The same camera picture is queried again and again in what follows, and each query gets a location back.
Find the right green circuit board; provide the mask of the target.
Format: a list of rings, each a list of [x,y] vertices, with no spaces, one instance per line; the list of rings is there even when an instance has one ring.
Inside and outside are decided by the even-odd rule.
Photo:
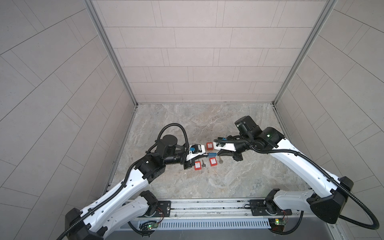
[[[287,225],[287,221],[285,219],[268,219],[270,228],[269,230],[271,232],[277,232],[278,234],[281,234],[285,230],[285,226]]]

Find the left green circuit board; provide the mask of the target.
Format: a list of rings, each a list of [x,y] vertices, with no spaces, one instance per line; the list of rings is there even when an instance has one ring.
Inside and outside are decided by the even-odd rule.
[[[148,222],[142,223],[140,225],[140,230],[142,232],[154,231],[155,229],[158,228],[158,226],[159,226],[158,222],[156,222],[156,221],[148,221]]]

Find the green circuit board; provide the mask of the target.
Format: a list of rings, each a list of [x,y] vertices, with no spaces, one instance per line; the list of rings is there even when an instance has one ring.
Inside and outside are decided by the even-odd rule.
[[[142,232],[154,231],[155,229],[158,228],[158,226],[159,226],[158,222],[156,222],[156,221],[148,221],[148,222],[142,223],[140,225],[140,230]]]
[[[285,226],[287,225],[287,221],[285,219],[268,219],[270,228],[269,230],[271,232],[277,232],[278,234],[281,234],[285,230]]]

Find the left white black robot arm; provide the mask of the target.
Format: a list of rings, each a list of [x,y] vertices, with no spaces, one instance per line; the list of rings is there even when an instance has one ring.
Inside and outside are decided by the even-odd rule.
[[[163,174],[167,165],[180,164],[186,170],[208,156],[204,145],[189,144],[182,125],[166,125],[154,145],[129,167],[119,184],[82,210],[74,208],[66,214],[65,230],[58,238],[104,240],[129,221],[151,216],[158,199],[144,188]]]

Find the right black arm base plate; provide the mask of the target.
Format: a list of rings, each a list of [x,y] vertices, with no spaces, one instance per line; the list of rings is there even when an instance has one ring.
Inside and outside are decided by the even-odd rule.
[[[244,205],[244,209],[251,210],[253,216],[291,216],[292,210],[280,209],[274,201],[267,201],[265,199],[250,200],[248,204]]]

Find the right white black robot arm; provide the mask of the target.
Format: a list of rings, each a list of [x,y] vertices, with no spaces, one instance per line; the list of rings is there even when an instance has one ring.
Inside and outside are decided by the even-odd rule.
[[[302,192],[273,189],[265,199],[268,213],[273,215],[278,209],[298,210],[313,213],[328,224],[335,224],[342,219],[365,229],[379,229],[377,217],[351,192],[354,186],[351,179],[339,178],[328,172],[294,147],[278,130],[272,127],[262,130],[250,116],[240,118],[235,125],[239,135],[214,140],[214,148],[219,151],[219,156],[231,156],[239,162],[243,159],[242,154],[249,150],[268,154],[285,164],[310,186],[310,190]],[[372,223],[365,224],[343,216],[341,212],[348,200],[354,201]]]

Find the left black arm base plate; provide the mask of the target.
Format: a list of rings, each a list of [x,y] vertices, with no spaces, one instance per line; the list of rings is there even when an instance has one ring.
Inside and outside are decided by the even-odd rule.
[[[171,212],[171,201],[158,201],[155,211],[150,215],[143,215],[143,218],[160,218],[170,216]]]

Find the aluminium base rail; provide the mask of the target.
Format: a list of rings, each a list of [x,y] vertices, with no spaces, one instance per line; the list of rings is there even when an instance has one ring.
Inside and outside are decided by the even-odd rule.
[[[142,192],[134,200],[123,200],[113,198],[105,205],[97,209],[97,205],[102,202],[101,199],[95,203],[85,207],[82,210],[84,223],[92,228],[101,228],[108,224],[125,224],[129,221],[139,219],[155,219],[143,218],[143,215],[150,215],[155,211],[158,201],[171,201],[171,212],[168,218],[160,217],[159,219],[235,219],[235,218],[262,218],[262,219],[281,219],[284,216],[253,216],[251,210],[244,209],[244,205],[250,200],[258,199],[171,199],[158,200],[151,192]],[[280,209],[292,210],[292,215],[315,217],[316,213],[312,212],[309,207],[293,206],[280,204]]]

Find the red padlock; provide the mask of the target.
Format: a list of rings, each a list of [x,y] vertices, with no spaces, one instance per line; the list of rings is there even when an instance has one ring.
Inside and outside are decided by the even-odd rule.
[[[206,143],[206,148],[207,148],[208,151],[212,151],[214,149],[213,142]]]
[[[202,163],[200,161],[195,161],[194,168],[196,171],[201,170],[202,169]]]
[[[218,165],[218,161],[216,158],[209,158],[209,161],[210,161],[211,167]]]

